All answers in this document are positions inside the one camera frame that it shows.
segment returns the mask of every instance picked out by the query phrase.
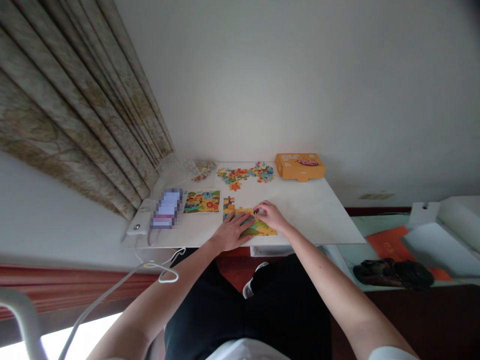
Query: phone screen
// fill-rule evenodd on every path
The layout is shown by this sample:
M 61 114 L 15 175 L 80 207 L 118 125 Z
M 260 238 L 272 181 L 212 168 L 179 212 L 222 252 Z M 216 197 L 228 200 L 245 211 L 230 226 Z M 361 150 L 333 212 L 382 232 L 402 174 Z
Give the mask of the phone screen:
M 172 229 L 182 206 L 182 189 L 168 188 L 161 195 L 150 220 L 151 229 Z

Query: white desk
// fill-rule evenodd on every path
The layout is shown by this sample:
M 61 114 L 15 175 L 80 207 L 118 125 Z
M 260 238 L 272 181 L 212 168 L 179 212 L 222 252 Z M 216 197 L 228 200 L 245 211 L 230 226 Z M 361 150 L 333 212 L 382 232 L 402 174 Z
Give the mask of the white desk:
M 220 189 L 220 207 L 223 198 L 235 199 L 235 208 L 252 208 L 263 200 L 278 206 L 285 218 L 315 245 L 364 244 L 365 239 L 352 222 L 339 199 L 326 179 L 312 179 L 308 182 L 283 180 L 277 173 L 274 162 L 267 162 L 274 168 L 274 180 L 268 183 L 257 182 L 256 177 L 241 180 L 241 189 L 230 191 L 229 186 L 217 175 L 217 170 L 249 169 L 254 162 L 220 162 L 209 177 L 200 181 L 186 181 L 179 185 L 183 191 L 193 189 Z M 159 193 L 162 183 L 155 186 Z M 152 230 L 150 239 L 158 242 L 153 248 L 198 248 L 203 245 L 222 223 L 220 213 L 181 214 L 178 226 L 172 230 Z M 149 248 L 146 235 L 130 235 L 124 239 L 124 246 Z M 287 246 L 288 240 L 278 236 L 256 236 L 244 244 L 251 246 Z

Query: wooden floor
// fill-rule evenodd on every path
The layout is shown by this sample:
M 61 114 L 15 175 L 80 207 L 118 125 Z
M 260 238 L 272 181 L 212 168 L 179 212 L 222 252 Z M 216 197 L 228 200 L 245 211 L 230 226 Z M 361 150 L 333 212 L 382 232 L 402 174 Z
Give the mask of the wooden floor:
M 279 258 L 248 257 L 244 250 L 216 259 L 218 268 L 241 292 L 256 267 Z M 480 286 L 432 288 L 417 294 L 407 290 L 373 291 L 367 296 L 402 333 L 422 360 L 479 359 Z M 332 319 L 333 360 L 355 356 L 339 325 Z

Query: curtain fold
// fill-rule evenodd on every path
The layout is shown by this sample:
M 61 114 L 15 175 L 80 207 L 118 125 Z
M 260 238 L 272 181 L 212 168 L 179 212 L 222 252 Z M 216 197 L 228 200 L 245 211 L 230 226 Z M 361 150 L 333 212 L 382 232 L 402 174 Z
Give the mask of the curtain fold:
M 111 0 L 0 1 L 0 148 L 133 218 L 173 147 Z

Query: black pants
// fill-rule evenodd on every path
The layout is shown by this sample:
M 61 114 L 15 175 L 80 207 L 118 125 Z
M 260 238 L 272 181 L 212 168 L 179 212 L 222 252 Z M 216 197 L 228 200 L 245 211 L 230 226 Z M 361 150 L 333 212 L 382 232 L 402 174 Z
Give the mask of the black pants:
M 192 254 L 187 249 L 175 263 Z M 165 329 L 166 360 L 206 359 L 229 340 L 257 339 L 292 360 L 331 359 L 330 313 L 296 255 L 259 269 L 244 299 L 213 261 Z

